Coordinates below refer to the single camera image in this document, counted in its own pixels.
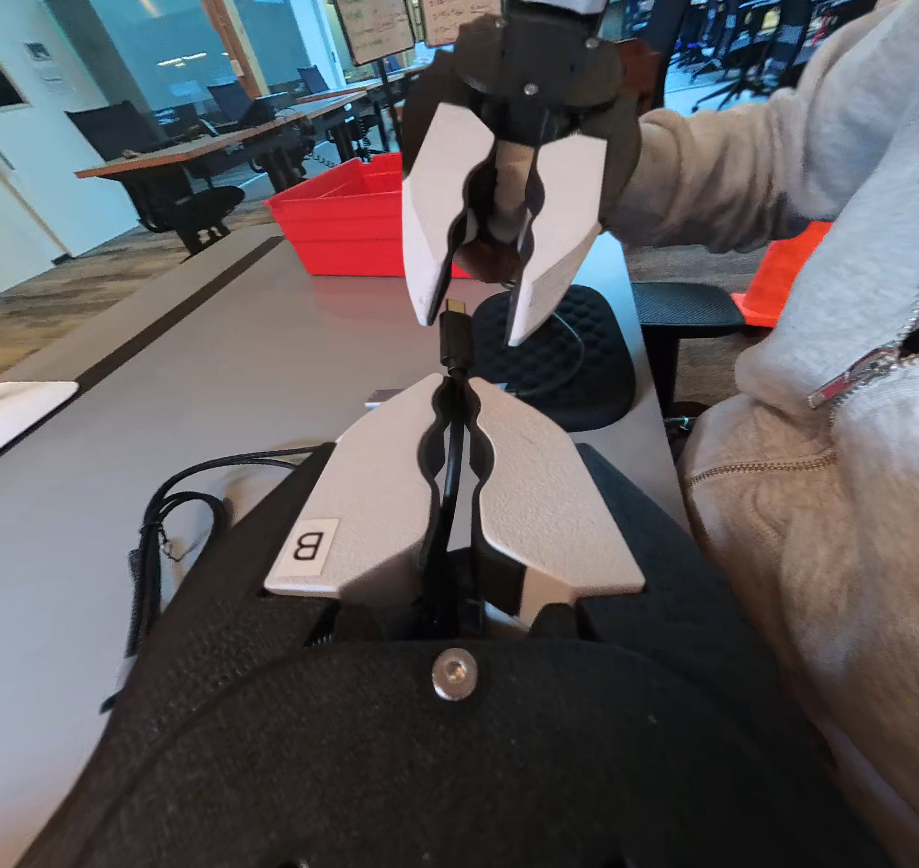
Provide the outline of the orange cone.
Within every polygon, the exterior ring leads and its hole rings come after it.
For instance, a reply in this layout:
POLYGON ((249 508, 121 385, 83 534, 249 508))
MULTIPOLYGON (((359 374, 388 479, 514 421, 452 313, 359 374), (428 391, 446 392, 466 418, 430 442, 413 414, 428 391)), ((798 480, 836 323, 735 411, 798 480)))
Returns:
POLYGON ((731 295, 747 326, 775 327, 799 272, 832 228, 831 222, 813 221, 795 238, 767 246, 748 288, 731 295))

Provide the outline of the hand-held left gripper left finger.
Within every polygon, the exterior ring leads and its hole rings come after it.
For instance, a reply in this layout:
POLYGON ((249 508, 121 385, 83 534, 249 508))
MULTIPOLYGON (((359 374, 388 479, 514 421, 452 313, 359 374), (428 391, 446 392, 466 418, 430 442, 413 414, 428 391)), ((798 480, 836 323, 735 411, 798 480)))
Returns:
POLYGON ((414 601, 440 508, 446 378, 380 403, 336 441, 264 582, 275 595, 414 601))

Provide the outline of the flat white pad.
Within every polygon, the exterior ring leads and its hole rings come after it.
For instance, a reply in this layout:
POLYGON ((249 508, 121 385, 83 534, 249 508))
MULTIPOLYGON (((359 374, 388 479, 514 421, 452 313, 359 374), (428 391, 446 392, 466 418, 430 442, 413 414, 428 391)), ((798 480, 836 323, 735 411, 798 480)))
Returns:
POLYGON ((75 381, 2 382, 1 449, 14 444, 78 393, 75 381))

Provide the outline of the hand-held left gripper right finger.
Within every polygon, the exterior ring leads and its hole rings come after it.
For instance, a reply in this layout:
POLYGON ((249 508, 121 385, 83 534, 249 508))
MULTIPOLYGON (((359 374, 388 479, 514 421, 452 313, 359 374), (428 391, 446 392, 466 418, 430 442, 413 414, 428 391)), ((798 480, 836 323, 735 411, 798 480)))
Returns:
POLYGON ((645 576, 568 433, 493 384, 469 381, 474 580, 521 628, 551 605, 643 592, 645 576))

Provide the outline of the person's right hand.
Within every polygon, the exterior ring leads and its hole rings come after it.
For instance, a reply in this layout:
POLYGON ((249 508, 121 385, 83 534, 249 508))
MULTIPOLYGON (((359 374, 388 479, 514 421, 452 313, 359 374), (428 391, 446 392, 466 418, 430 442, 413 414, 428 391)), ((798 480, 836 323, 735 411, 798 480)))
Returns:
POLYGON ((658 52, 642 38, 616 44, 623 80, 616 100, 605 113, 605 163, 599 218, 604 230, 635 173, 641 151, 639 119, 657 107, 661 61, 658 52))

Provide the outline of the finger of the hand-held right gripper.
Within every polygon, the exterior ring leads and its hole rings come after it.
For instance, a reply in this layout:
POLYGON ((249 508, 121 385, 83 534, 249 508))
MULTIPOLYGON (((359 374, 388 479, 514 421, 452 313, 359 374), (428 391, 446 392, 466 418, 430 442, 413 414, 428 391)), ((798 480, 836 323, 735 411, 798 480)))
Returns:
POLYGON ((601 232, 606 141, 569 136, 539 148, 528 188, 541 191, 523 236, 507 344, 521 346, 556 310, 601 232))
POLYGON ((442 102, 403 179, 404 276, 422 326, 437 318, 454 254, 465 240, 472 181, 491 160, 494 143, 473 111, 442 102))

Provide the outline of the red plastic bin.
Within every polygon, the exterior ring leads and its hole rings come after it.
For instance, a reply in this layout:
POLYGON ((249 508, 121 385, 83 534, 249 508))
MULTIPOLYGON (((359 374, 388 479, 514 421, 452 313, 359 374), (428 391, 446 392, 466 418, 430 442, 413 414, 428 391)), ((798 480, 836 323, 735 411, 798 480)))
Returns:
POLYGON ((404 277, 400 153, 349 160, 266 204, 309 274, 404 277))

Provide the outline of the wooden office desk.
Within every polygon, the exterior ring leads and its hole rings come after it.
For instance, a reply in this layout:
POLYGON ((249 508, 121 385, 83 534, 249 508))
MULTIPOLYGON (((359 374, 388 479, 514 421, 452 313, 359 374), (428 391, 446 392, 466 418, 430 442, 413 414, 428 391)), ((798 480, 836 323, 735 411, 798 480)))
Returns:
POLYGON ((213 185, 215 176, 254 162, 268 176, 273 194, 285 192, 304 179, 303 158, 295 154, 312 153, 314 140, 310 117, 295 112, 159 150, 125 150, 115 160, 76 171, 75 177, 122 185, 141 226, 176 234, 191 257, 229 235, 226 219, 246 197, 239 186, 213 185))
POLYGON ((339 162, 367 162, 400 149, 396 119, 408 82, 408 77, 361 81, 341 90, 302 95, 293 109, 307 116, 318 140, 334 146, 339 162))

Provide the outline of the person's right forearm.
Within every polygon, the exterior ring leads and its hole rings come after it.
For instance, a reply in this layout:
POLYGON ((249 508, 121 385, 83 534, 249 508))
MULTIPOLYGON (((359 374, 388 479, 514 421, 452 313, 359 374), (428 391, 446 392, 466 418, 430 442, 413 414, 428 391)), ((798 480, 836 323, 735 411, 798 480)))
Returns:
POLYGON ((632 247, 723 254, 838 218, 917 115, 917 2, 845 25, 762 104, 642 116, 638 165, 605 229, 632 247))

